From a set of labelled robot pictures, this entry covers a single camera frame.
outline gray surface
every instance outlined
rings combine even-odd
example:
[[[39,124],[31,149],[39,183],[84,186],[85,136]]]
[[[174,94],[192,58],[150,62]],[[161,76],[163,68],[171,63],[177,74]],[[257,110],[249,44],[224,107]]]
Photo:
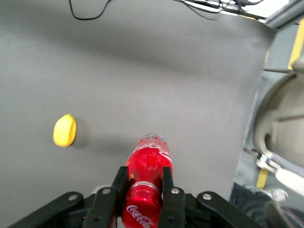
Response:
[[[297,33],[298,26],[290,24],[289,26],[285,27],[281,30],[270,48],[270,54],[268,57],[267,63],[265,63],[265,67],[277,67],[277,68],[287,68],[291,51],[294,45],[295,36]],[[260,86],[258,89],[258,93],[256,95],[256,106],[254,107],[254,114],[255,116],[256,111],[262,102],[263,98],[265,97],[268,90],[278,81],[280,80],[285,74],[280,73],[272,73],[272,72],[263,72],[261,77]],[[247,139],[246,139],[246,147],[249,149],[253,148],[253,124],[254,122],[250,122],[250,128],[248,131]],[[281,164],[284,168],[291,167],[293,171],[298,174],[303,173],[303,169],[300,167],[296,167],[295,165],[289,166],[288,163],[283,161],[283,158],[279,158],[278,155],[275,155],[276,161],[282,161],[284,164]],[[257,179],[259,175],[260,169],[254,164],[255,158],[251,155],[247,154],[246,152],[242,152],[239,158],[239,163],[237,165],[237,171],[235,176],[235,182],[240,185],[254,185],[257,184]],[[270,188],[282,188],[287,191],[289,198],[284,202],[284,204],[298,208],[304,211],[304,198],[300,195],[294,193],[293,191],[289,190],[287,187],[282,185],[272,173],[268,173],[266,187]]]
[[[0,3],[0,227],[114,178],[141,136],[164,135],[177,184],[228,199],[275,31],[174,1],[114,1],[77,21],[67,1]],[[77,142],[52,142],[77,117]]]

